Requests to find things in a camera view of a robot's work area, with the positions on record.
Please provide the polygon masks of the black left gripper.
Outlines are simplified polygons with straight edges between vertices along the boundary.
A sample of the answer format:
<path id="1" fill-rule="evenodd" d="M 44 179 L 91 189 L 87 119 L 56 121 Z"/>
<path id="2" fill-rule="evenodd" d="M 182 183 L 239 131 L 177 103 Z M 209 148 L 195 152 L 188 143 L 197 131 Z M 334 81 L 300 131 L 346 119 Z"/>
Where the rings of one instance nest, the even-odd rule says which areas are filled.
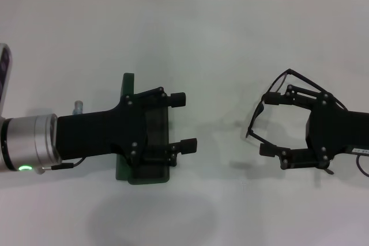
<path id="1" fill-rule="evenodd" d="M 135 166 L 147 144 L 147 108 L 185 105 L 184 92 L 168 95 L 163 87 L 158 87 L 124 95 L 108 111 L 61 116 L 57 120 L 56 150 L 64 161 L 120 154 Z"/>

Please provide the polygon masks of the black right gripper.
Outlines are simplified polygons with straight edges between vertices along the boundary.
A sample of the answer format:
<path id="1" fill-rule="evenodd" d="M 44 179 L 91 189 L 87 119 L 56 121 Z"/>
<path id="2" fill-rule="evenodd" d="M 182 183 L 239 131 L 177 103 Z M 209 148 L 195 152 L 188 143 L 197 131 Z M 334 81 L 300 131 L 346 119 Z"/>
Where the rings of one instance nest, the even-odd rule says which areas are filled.
<path id="1" fill-rule="evenodd" d="M 259 154 L 278 157 L 280 168 L 323 169 L 323 161 L 338 154 L 368 156 L 368 113 L 340 107 L 330 93 L 288 85 L 284 94 L 266 92 L 263 101 L 269 105 L 293 105 L 310 110 L 306 125 L 306 141 L 310 149 L 290 149 L 260 144 Z"/>

